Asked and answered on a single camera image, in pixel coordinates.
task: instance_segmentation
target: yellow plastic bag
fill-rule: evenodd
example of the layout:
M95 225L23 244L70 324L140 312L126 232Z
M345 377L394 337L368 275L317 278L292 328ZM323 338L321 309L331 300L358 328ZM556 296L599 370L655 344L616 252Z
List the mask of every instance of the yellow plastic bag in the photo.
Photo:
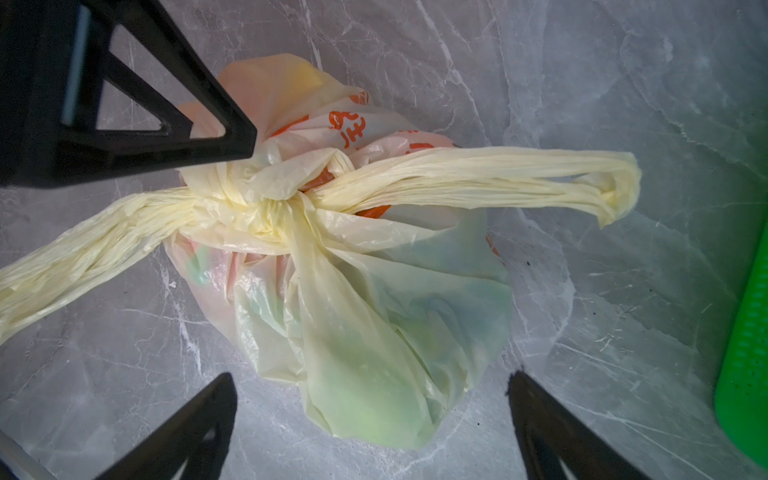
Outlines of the yellow plastic bag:
M210 321L260 375L298 385L317 425L415 449L509 333L482 208L603 226L639 194L631 154L453 148L291 55L220 79L259 128L253 156L180 169L187 186L118 200L0 270L0 341L165 241ZM194 135L220 133L184 111Z

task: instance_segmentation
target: tied plastic bag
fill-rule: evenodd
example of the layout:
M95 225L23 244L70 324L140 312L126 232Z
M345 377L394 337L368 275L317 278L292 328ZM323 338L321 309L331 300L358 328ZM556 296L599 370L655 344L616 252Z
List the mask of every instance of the tied plastic bag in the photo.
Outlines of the tied plastic bag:
M483 207L637 201L631 154L453 148L291 55L230 65L260 132L243 161L180 169L0 270L0 340L164 242L206 317L340 437L415 449L499 354L511 290ZM193 135L222 133L197 104Z

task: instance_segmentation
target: green object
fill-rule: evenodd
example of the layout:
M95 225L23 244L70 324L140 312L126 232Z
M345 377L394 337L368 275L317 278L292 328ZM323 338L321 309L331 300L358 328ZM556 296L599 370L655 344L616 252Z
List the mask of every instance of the green object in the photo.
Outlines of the green object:
M733 326L715 410L731 441L768 468L768 225Z

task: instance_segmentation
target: plastic bag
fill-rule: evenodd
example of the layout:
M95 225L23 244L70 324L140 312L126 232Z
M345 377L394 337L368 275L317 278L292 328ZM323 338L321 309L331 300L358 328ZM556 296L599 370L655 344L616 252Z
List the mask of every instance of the plastic bag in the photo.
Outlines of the plastic bag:
M298 385L313 422L415 449L508 337L482 207L602 226L639 194L631 154L453 148L291 55L220 80L259 129L253 156L180 169L186 187L118 200L0 270L0 340L164 241L206 317L261 376ZM222 132L183 110L193 135Z

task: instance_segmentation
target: gray marble floor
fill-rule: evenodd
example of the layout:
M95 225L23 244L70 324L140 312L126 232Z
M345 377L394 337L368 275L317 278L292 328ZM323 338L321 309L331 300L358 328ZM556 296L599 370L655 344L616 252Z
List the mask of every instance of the gray marble floor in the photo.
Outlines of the gray marble floor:
M224 478L524 478L504 397L520 365L651 478L768 478L713 385L766 214L764 0L167 0L202 59L289 52L462 146L632 151L637 211L492 212L512 336L419 452L332 439L259 379L157 251L0 348L0 429L61 480L110 465L218 373L240 404ZM125 34L114 51L189 97ZM103 125L150 121L112 92ZM0 190L0 265L174 172Z

